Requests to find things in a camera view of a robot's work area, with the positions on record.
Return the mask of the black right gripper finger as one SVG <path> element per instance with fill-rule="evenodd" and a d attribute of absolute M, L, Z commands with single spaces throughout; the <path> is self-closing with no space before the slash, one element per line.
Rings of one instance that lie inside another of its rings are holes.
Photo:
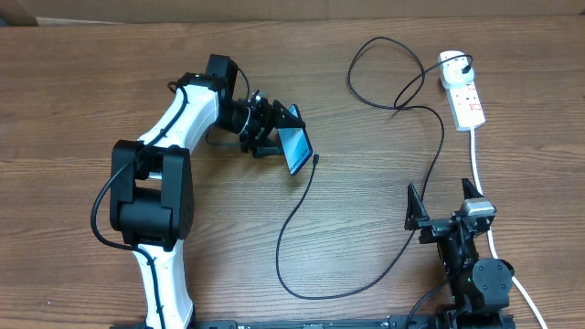
<path fill-rule="evenodd" d="M 481 198 L 484 195 L 477 189 L 473 182 L 464 177 L 462 179 L 463 197 L 465 199 Z"/>
<path fill-rule="evenodd" d="M 430 217 L 415 186 L 409 184 L 407 190 L 408 200 L 404 229 L 417 230 L 422 225 L 425 225 L 430 220 Z"/>

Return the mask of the Samsung Galaxy smartphone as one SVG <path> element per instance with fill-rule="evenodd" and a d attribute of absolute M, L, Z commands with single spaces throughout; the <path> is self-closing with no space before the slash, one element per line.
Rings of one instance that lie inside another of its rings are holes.
<path fill-rule="evenodd" d="M 297 175 L 313 155 L 313 147 L 305 128 L 277 129 L 290 175 Z"/>

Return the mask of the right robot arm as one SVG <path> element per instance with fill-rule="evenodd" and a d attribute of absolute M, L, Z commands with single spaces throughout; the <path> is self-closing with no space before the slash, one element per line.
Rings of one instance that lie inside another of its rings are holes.
<path fill-rule="evenodd" d="M 437 246 L 446 279 L 427 292 L 412 307 L 407 328 L 514 328 L 509 306 L 514 267 L 496 258 L 481 258 L 474 239 L 487 232 L 496 207 L 473 183 L 462 180 L 464 200 L 448 218 L 432 219 L 414 185 L 408 185 L 408 206 L 404 228 L 420 233 L 421 244 Z M 451 290 L 452 302 L 437 307 L 432 315 L 418 317 L 420 306 L 443 287 Z"/>

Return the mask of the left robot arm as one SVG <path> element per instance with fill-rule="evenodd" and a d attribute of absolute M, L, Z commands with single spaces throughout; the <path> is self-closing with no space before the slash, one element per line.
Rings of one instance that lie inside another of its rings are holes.
<path fill-rule="evenodd" d="M 191 154 L 204 133 L 217 126 L 235 133 L 241 151 L 255 158 L 281 155 L 291 175 L 313 154 L 297 105 L 285 107 L 260 92 L 234 99 L 240 73 L 230 57 L 210 55 L 204 72 L 169 83 L 175 98 L 151 130 L 112 149 L 104 189 L 111 226 L 140 267 L 147 301 L 142 328 L 189 328 L 195 321 L 184 244 L 195 212 Z"/>

